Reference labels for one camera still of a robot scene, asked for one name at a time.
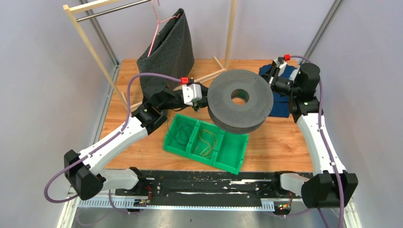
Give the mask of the grey plastic cable spool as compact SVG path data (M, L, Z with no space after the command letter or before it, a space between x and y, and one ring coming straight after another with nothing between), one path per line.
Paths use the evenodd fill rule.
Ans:
M208 113L220 129L234 134L249 134L269 116L274 95L265 79L245 70L226 71L209 85Z

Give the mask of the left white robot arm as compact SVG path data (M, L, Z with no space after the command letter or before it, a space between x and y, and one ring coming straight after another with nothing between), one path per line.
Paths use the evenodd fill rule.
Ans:
M208 88L200 83L183 85L180 90L165 89L157 106L143 100L125 122L94 145L64 155L65 177L81 200L89 200L104 190L125 189L139 196L146 188L145 177L135 168L107 170L105 166L135 142L158 129L167 117L166 110L195 110L207 107Z

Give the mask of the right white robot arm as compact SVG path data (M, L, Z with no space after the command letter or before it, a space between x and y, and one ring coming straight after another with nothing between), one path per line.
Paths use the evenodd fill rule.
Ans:
M358 178L347 172L328 139L321 97L316 97L321 88L320 68L303 63L291 79L282 77L285 67L281 58L274 60L263 78L273 92L289 98L289 112L304 136L314 172L312 178L305 178L292 171L279 171L271 191L278 198L289 192L301 196L309 209L344 209L356 190Z

